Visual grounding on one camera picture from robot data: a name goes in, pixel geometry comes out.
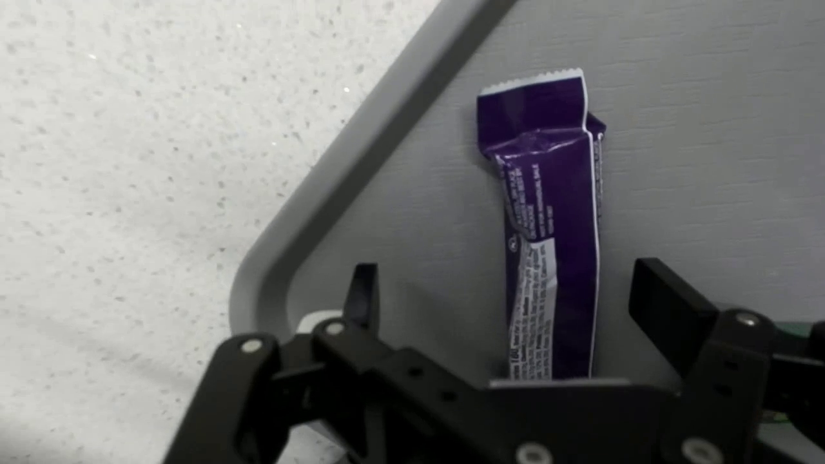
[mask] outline bolt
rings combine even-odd
[[[551,464],[551,453],[545,443],[522,443],[515,449],[519,464]]]
[[[342,331],[345,331],[342,322],[331,322],[327,324],[327,334],[332,334],[332,337],[341,334]]]
[[[741,322],[741,324],[747,324],[747,327],[756,327],[756,324],[759,324],[759,314],[752,314],[752,311],[741,311],[741,314],[737,314],[737,322]]]
[[[680,453],[690,461],[690,464],[724,464],[724,456],[719,450],[719,447],[714,447],[707,438],[685,438],[680,443]]]
[[[264,341],[250,337],[241,346],[243,352],[257,352],[264,347]]]

